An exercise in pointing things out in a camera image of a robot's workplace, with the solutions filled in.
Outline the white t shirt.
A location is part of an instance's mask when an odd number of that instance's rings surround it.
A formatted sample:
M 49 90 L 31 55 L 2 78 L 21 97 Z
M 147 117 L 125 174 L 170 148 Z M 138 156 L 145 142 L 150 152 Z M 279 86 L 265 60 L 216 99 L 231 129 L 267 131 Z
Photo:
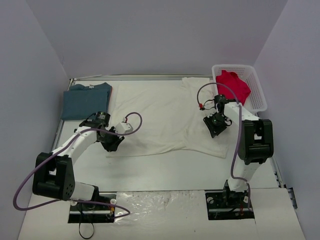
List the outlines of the white t shirt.
M 128 113 L 128 122 L 140 129 L 120 143 L 117 151 L 106 157 L 135 157 L 191 150 L 225 158 L 229 132 L 211 137 L 198 104 L 212 99 L 209 78 L 184 77 L 174 82 L 147 81 L 121 83 L 116 90 L 111 125 Z

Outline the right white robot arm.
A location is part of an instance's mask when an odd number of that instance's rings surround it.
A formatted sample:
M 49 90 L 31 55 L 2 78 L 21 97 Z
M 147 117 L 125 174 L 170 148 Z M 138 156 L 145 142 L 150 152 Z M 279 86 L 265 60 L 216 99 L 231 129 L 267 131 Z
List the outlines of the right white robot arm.
M 229 207 L 243 199 L 250 198 L 249 183 L 257 169 L 274 154 L 273 124 L 269 119 L 261 119 L 245 109 L 235 99 L 227 99 L 218 94 L 212 100 L 210 108 L 203 118 L 212 138 L 217 137 L 227 127 L 235 123 L 238 135 L 235 153 L 231 162 L 230 178 L 226 180 L 222 190 L 222 202 Z

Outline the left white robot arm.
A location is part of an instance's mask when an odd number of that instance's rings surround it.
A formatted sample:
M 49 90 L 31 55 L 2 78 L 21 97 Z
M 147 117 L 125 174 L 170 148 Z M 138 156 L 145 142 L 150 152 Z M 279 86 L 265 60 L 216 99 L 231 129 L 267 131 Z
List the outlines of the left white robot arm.
M 32 192 L 56 200 L 82 201 L 89 209 L 97 208 L 101 203 L 99 188 L 77 182 L 74 164 L 95 143 L 101 143 L 108 152 L 115 152 L 125 139 L 121 135 L 132 130 L 126 122 L 120 122 L 107 130 L 109 119 L 108 113 L 97 112 L 95 119 L 82 121 L 74 134 L 60 147 L 50 153 L 40 153 L 35 166 L 41 167 L 34 173 Z

